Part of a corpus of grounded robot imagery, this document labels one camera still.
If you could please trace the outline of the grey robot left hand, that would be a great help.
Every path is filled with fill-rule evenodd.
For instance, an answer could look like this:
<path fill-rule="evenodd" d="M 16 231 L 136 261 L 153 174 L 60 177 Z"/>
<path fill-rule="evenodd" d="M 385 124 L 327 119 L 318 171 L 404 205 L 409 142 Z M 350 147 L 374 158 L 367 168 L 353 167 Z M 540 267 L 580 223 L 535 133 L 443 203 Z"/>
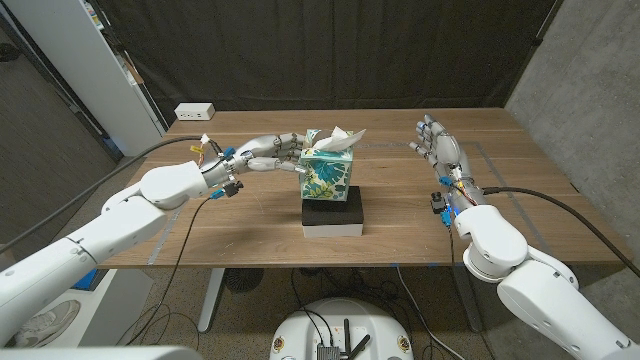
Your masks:
<path fill-rule="evenodd" d="M 209 187 L 251 171 L 283 170 L 305 174 L 306 168 L 298 163 L 302 146 L 303 137 L 297 133 L 263 135 L 249 140 L 233 154 L 223 154 L 212 165 L 205 165 L 201 173 Z"/>

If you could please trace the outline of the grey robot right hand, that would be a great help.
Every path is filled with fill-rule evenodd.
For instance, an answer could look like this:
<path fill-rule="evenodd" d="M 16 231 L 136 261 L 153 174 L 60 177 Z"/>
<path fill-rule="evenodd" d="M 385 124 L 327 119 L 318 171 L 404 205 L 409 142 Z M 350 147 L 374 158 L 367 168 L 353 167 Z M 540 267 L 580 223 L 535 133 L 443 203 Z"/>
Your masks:
<path fill-rule="evenodd" d="M 474 183 L 467 154 L 456 138 L 430 114 L 417 123 L 416 133 L 419 141 L 410 142 L 409 147 L 433 168 L 452 206 L 463 211 L 485 205 L 483 191 Z"/>

